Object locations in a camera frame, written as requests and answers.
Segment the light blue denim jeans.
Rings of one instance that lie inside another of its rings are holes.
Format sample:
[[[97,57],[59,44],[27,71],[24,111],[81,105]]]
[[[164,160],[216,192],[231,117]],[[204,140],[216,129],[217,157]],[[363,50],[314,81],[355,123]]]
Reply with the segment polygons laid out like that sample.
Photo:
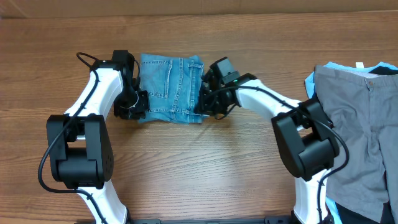
[[[149,95],[149,110],[140,123],[160,120],[200,124],[203,121],[204,116],[194,112],[204,74],[199,56],[141,54],[140,68],[140,88]]]

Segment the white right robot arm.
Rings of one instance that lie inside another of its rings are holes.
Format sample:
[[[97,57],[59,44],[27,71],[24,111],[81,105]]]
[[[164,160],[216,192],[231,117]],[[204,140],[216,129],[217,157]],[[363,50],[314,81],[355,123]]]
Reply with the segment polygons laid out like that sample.
[[[344,140],[317,100],[293,100],[266,87],[247,73],[227,76],[209,71],[202,77],[196,113],[223,119],[234,107],[251,110],[270,121],[279,155],[295,178],[295,205],[289,223],[333,223],[326,207],[328,178],[344,168],[334,167]]]

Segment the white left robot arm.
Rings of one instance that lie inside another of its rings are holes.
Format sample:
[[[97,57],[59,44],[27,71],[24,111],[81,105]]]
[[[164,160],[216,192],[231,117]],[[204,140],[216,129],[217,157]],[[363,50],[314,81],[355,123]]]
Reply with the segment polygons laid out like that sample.
[[[87,67],[90,80],[76,102],[47,120],[48,148],[37,178],[48,192],[79,195],[95,223],[132,223],[111,181],[114,154],[106,118],[110,112],[121,119],[145,118],[148,93],[140,89],[134,73],[139,63],[127,50],[114,50],[109,60],[94,58]]]

